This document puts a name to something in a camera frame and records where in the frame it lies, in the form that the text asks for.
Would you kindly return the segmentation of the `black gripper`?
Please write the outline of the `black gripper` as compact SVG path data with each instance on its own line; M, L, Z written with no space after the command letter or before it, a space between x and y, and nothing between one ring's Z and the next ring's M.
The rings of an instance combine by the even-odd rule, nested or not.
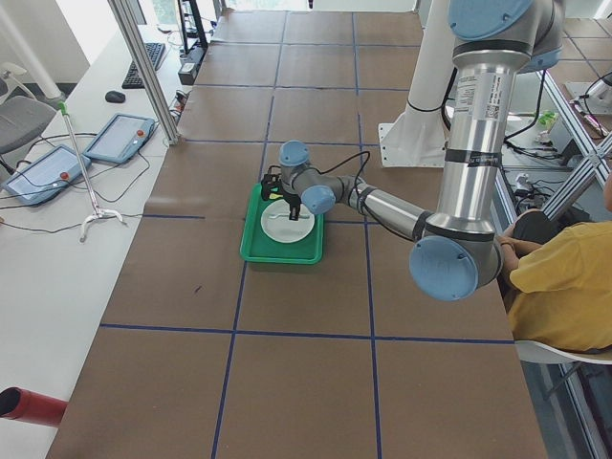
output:
M290 203L291 194L288 193L282 185L281 173L273 173L274 168L279 168L279 166L271 165L267 172L263 175L262 180L260 181L261 192L260 196L263 201L273 201L270 199L271 193L276 193L282 195L282 198L285 202ZM295 219L299 219L300 215L300 206L295 206L290 204L289 207L289 219L291 221L295 221Z

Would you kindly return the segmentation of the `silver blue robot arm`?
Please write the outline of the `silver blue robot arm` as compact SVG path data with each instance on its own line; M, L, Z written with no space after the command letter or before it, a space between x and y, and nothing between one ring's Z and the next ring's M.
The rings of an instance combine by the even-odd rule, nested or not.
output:
M490 205L518 74L554 66L560 54L561 1L453 1L445 28L453 38L455 108L442 186L429 212L367 184L359 176L327 177L307 146L282 144L280 170L262 180L261 196L280 195L296 220L345 204L414 244L409 270L426 294L459 300L493 281L503 265Z

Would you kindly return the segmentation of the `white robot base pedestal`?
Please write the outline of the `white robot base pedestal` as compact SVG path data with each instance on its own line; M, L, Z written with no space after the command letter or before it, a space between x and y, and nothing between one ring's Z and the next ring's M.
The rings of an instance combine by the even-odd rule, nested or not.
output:
M441 107L454 66L449 2L432 2L405 110L379 125L384 167L442 167L446 143Z

